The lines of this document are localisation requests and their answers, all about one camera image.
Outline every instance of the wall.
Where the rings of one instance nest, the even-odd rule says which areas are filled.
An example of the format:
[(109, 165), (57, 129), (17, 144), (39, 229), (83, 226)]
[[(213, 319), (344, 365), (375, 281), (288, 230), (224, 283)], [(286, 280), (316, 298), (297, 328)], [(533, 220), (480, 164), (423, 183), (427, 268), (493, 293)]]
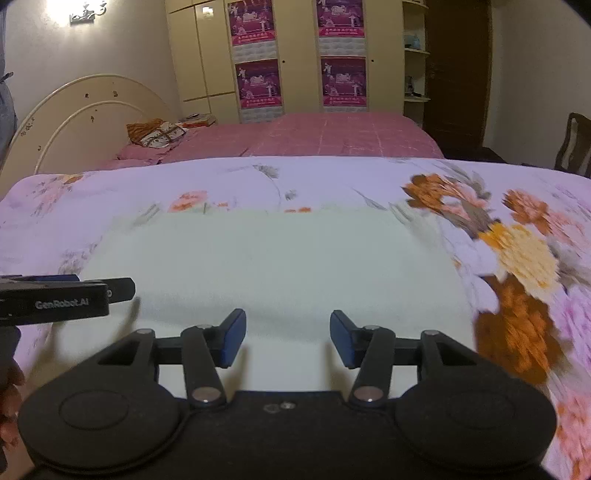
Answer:
[(591, 118), (591, 27), (561, 0), (493, 0), (485, 146), (553, 168), (570, 112)]
[(137, 80), (180, 114), (164, 0), (108, 0), (94, 24), (69, 25), (69, 2), (14, 0), (8, 8), (6, 71), (19, 121), (74, 79), (116, 73)]

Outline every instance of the wall decoration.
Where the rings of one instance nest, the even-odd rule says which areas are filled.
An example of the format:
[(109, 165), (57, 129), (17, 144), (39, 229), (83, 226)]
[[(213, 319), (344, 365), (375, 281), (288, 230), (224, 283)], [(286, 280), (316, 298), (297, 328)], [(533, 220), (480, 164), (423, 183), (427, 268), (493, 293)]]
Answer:
[(275, 40), (271, 0), (241, 0), (228, 4), (232, 45)]
[(367, 82), (364, 57), (322, 57), (325, 107), (366, 107)]
[(81, 12), (70, 14), (70, 25), (94, 22), (97, 15), (104, 15), (107, 12), (107, 2), (106, 0), (95, 0), (91, 4), (88, 1), (83, 1), (80, 10)]
[(363, 0), (317, 0), (320, 37), (365, 37)]
[(242, 109), (281, 107), (281, 86), (277, 59), (236, 65)]

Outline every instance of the wooden door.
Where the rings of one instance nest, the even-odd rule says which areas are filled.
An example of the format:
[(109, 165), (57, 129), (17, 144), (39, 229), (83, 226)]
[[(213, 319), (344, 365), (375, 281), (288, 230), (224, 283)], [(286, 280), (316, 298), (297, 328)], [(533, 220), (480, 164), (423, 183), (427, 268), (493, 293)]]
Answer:
[(423, 129), (439, 147), (482, 146), (490, 85), (489, 0), (427, 0)]

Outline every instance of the white towel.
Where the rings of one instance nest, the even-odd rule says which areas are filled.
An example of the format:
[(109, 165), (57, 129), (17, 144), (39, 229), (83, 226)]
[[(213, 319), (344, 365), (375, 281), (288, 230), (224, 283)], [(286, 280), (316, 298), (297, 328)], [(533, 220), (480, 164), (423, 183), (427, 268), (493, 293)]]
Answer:
[[(440, 329), (473, 344), (470, 310), (436, 221), (405, 204), (388, 211), (158, 213), (114, 227), (82, 273), (118, 276), (132, 277), (141, 298), (133, 328), (153, 328), (159, 337), (246, 310), (242, 352), (220, 372), (230, 393), (346, 392), (355, 372), (342, 367), (330, 343), (335, 309), (399, 337)], [(56, 329), (55, 353), (38, 378), (113, 342), (126, 331), (128, 311), (128, 304), (113, 305), (107, 318)], [(393, 379), (396, 395), (416, 374), (396, 369)], [(184, 396), (181, 367), (164, 367), (160, 383)]]

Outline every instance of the hand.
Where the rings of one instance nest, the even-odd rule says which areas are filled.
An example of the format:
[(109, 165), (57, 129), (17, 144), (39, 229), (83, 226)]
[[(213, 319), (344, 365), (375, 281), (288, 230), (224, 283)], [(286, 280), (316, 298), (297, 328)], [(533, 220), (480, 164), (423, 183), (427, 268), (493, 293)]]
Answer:
[(18, 364), (13, 360), (8, 370), (8, 387), (0, 392), (0, 439), (7, 446), (18, 443), (16, 415), (21, 407), (22, 398), (15, 385), (24, 385), (25, 376)]

